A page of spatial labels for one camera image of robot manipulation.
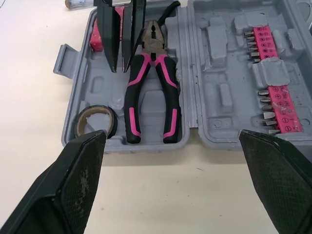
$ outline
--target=pliers handle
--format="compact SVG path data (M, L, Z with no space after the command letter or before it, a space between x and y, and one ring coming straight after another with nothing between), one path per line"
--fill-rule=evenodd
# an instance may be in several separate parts
M138 118L138 98L152 65L149 54L136 55L131 63L130 79L125 95L125 125L127 142L140 143L141 130ZM166 100L166 119L163 142L177 143L181 108L176 81L176 62L168 55L159 55L155 67Z

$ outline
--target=molded compartment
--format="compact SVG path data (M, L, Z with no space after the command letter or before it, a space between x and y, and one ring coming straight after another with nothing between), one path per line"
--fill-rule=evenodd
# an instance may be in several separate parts
M157 20L171 1L149 2L146 8L146 22ZM112 108L118 119L116 135L106 141L105 152L135 152L161 151L163 149L181 148L188 140L189 127L186 127L187 113L183 99L183 80L181 76L181 45L179 42L179 27L176 12L166 19L162 31L166 39L168 55L177 62L177 79L180 87L179 103L182 112L179 142L163 143L163 131L166 114L165 97L155 70L152 65L139 96L139 121L141 128L141 143L128 144L124 123L124 97L129 81L130 69L123 73L121 64L121 44L118 56L117 73L112 73L104 51L93 52L89 46L90 36L96 19L97 11L90 14L86 35L81 52L76 52L64 45L56 63L54 72L74 80L71 98L63 129L62 143L75 138L74 125L77 115L90 105L105 105ZM105 129L107 124L102 114L96 114L88 119L85 133Z
M297 146L312 145L312 39L296 5L291 0L194 0L189 5L197 32L197 95L202 102L197 116L204 142L237 148L241 129L262 133L273 129L264 125L257 92L277 82L289 83L303 133L276 136ZM284 60L273 64L274 69L249 60L243 37L244 32L264 25L270 26Z

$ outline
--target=pliers jaw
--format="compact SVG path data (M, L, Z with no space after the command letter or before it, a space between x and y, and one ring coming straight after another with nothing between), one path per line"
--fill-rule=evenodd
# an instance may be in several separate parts
M160 55L166 55L165 39L157 20L149 22L142 35L142 52L150 55L152 61L155 61Z
M117 71L120 38L120 16L112 6L112 0L94 0L97 6L97 23L104 53L112 72ZM145 21L146 0L132 0L125 5L122 29L122 66L127 72L132 57L141 42Z

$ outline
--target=pink object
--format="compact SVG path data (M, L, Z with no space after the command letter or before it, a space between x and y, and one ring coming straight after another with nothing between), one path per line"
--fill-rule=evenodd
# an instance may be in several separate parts
M115 7L115 11L120 15L120 40L122 38L122 25L123 25L123 10L124 6ZM94 50L94 52L101 52L103 50L102 39L98 30L98 20L94 22L93 32L90 39L90 46Z
M138 137L141 137L141 133L137 131L135 109L133 107L129 108L129 115L130 115L130 126L131 126L132 134Z
M142 78L143 78L143 75L144 75L144 72L146 70L147 64L150 64L150 65L152 64L152 59L151 59L151 57L148 54L142 53L142 55L144 56L144 62L143 62L143 65L141 67L141 70L138 73L138 76L136 77L136 79L129 82L128 87L131 86L131 85L139 83L142 80Z
M161 64L161 69L164 73L166 82L176 88L176 84L170 80L170 77L166 68L166 64L165 64L165 57L168 57L168 55L159 55L158 58L155 60L155 66L157 66L159 63Z
M170 129L170 132L164 134L164 138L171 137L176 133L176 118L177 118L177 109L173 109L172 110L171 129Z
M255 27L253 33L261 60L278 57L269 26Z
M269 86L268 90L277 121L277 127L281 133L302 132L287 85Z

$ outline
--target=tool case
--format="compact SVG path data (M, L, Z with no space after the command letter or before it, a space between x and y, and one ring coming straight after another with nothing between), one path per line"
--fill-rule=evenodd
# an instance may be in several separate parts
M172 1L147 2L146 24L157 20ZM62 144L75 138L77 115L91 105L105 105L118 119L105 152L161 152L182 148L190 129L198 128L203 144L240 149L241 129L267 133L258 91L288 85L302 132L277 134L301 148L312 147L312 36L293 0L189 0L162 27L168 55L177 62L181 127L179 141L163 143L166 103L152 67L139 97L141 143L126 141L124 97L129 73L112 73L104 52L93 52L90 38L97 11L90 14L81 51L62 45L54 73L73 80ZM280 59L253 63L244 32L268 25ZM105 129L102 116L88 119L85 132Z

